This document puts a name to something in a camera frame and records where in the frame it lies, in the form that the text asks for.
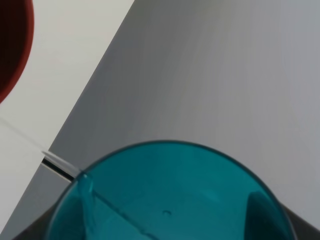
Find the teal translucent plastic cup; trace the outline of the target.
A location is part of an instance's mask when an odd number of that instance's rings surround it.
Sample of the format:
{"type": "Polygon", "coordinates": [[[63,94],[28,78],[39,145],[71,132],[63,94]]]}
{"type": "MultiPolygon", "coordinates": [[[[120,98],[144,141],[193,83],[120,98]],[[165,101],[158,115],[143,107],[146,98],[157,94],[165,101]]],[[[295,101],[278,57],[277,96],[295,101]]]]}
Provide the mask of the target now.
{"type": "Polygon", "coordinates": [[[200,144],[159,140],[79,171],[46,240],[294,240],[280,202],[251,170],[200,144]]]}

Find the red plastic cup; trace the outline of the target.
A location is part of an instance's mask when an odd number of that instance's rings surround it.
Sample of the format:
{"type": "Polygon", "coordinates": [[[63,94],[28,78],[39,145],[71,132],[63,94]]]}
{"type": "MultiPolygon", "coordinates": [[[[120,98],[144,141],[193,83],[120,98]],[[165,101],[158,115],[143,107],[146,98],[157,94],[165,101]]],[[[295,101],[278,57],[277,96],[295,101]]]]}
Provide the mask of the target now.
{"type": "Polygon", "coordinates": [[[10,94],[30,56],[35,26],[31,0],[0,2],[0,101],[10,94]]]}

